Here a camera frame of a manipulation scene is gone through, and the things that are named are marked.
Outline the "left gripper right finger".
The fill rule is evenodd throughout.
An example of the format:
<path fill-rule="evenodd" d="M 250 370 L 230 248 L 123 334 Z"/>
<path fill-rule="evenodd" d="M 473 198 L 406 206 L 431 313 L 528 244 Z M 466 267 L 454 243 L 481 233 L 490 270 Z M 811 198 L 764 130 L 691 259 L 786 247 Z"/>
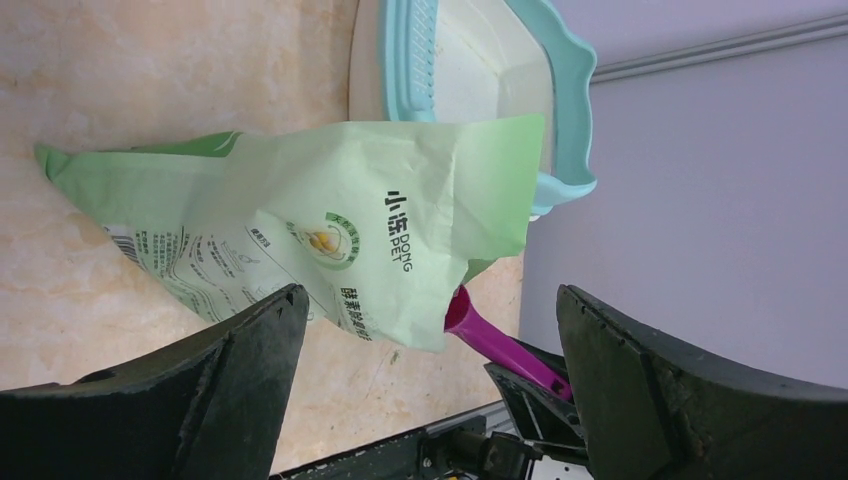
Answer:
<path fill-rule="evenodd" d="M 759 370 L 573 286 L 556 314 L 596 479 L 843 479 L 847 392 Z"/>

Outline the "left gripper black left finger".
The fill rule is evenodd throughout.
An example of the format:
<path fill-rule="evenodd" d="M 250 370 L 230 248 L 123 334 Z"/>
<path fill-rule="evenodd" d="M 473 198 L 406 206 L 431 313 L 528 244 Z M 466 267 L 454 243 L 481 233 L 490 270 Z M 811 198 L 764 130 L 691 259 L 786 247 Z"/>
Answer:
<path fill-rule="evenodd" d="M 308 307 L 291 284 L 74 383 L 3 391 L 2 477 L 268 478 Z"/>

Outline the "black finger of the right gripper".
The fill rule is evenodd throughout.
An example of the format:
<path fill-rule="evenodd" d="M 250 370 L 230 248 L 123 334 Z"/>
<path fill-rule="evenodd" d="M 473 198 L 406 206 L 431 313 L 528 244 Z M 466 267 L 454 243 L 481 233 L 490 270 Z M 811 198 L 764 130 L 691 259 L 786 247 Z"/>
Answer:
<path fill-rule="evenodd" d="M 484 370 L 499 391 L 520 436 L 562 448 L 584 448 L 584 431 L 572 400 L 562 400 L 493 362 Z"/>

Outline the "purple plastic scoop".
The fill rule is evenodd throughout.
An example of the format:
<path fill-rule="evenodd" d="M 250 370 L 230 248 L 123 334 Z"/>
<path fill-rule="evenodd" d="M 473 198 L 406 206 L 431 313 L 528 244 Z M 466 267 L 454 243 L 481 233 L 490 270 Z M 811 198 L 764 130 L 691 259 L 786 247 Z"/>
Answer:
<path fill-rule="evenodd" d="M 472 303 L 468 290 L 460 285 L 445 315 L 444 330 L 493 363 L 541 387 L 553 396 L 569 401 L 573 392 L 569 382 L 544 364 L 488 320 Z"/>

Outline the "green litter bag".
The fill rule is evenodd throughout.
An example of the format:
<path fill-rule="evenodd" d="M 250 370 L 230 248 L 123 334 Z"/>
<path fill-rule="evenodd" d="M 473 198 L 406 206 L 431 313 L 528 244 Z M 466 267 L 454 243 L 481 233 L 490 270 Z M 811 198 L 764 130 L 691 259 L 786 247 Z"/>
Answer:
<path fill-rule="evenodd" d="M 365 341 L 444 348 L 455 290 L 525 247 L 545 122 L 342 122 L 126 150 L 39 144 L 46 177 L 121 252 L 218 322 L 302 285 Z"/>

